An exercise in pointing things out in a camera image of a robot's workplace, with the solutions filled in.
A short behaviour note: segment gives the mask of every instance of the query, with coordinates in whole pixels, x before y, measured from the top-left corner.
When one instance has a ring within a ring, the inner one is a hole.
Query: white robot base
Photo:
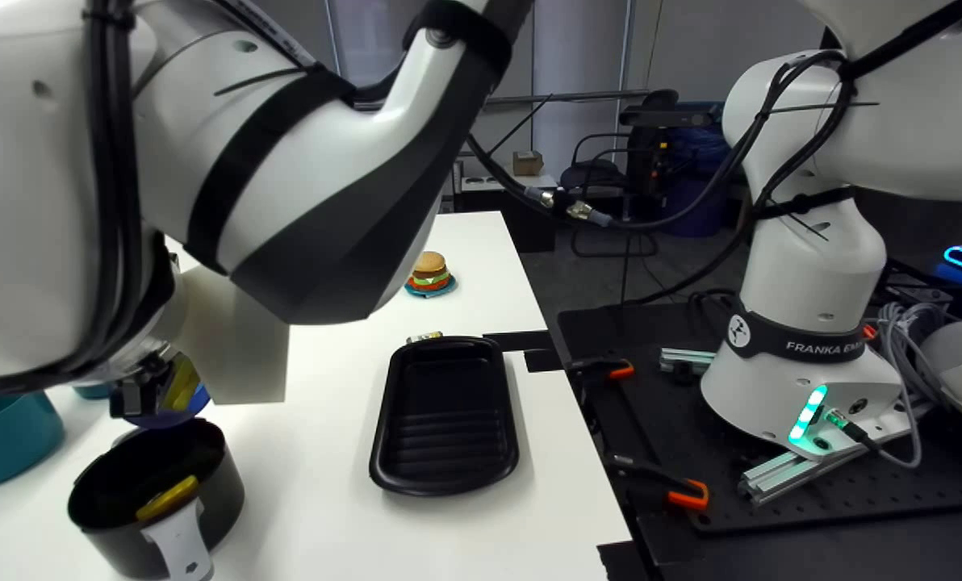
[[[842,423],[860,423],[871,443],[911,432],[901,374],[876,351],[842,366],[806,366],[774,355],[738,357],[723,345],[700,389],[721,420],[806,461],[863,450]]]

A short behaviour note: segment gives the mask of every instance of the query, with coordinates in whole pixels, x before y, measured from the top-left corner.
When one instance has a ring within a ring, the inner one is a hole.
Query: table
[[[561,374],[529,374],[508,355],[521,420],[521,468],[477,495],[411,501],[368,481],[387,357],[407,335],[547,328],[497,214],[438,215],[460,291],[393,297],[366,323],[292,331],[289,400],[212,406],[246,477],[246,512],[222,538],[215,581],[599,581],[599,544],[625,524]],[[0,486],[0,579],[116,579],[68,524],[71,481],[124,423],[71,389],[51,395],[68,443]]]
[[[716,343],[713,328],[691,315],[689,306],[578,309],[561,313],[559,323],[574,357],[625,355],[641,369],[631,388],[605,389],[613,400],[605,400],[606,406],[599,409],[613,450],[641,459],[679,451],[679,443],[657,439],[658,427],[671,423],[653,397],[657,388],[665,388],[653,377],[658,374],[657,345],[704,347]],[[635,511],[635,536],[665,581],[935,581],[950,575],[962,581],[962,511],[704,536],[679,512],[645,502]]]

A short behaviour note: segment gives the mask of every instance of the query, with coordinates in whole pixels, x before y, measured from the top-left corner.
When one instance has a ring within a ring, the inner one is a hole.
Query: black table
[[[657,345],[713,345],[713,331],[689,306],[578,309],[561,313],[559,323],[571,357],[623,355],[641,366],[641,377],[631,389],[621,389],[617,404],[613,397],[595,397],[599,409],[587,409],[605,413],[602,423],[617,432],[610,437],[613,446],[623,443],[625,451],[635,451],[635,437],[645,451],[671,446],[653,443],[653,427],[665,420],[644,389],[657,374],[653,351]],[[635,502],[633,531],[665,581],[962,581],[962,511],[700,536],[684,516]]]

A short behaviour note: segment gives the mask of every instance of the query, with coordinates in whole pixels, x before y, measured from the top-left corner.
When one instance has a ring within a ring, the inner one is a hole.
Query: tabletop
[[[215,581],[599,581],[599,544],[625,524],[566,374],[529,374],[508,355],[521,430],[518,471],[484,489],[419,501],[368,477],[387,357],[407,335],[444,328],[547,328],[497,214],[438,215],[431,246],[460,286],[438,301],[393,297],[366,323],[292,331],[289,400],[209,406],[246,481],[246,511],[215,544]],[[51,395],[68,443],[0,486],[0,579],[116,579],[68,524],[71,481],[125,432],[104,406]]]

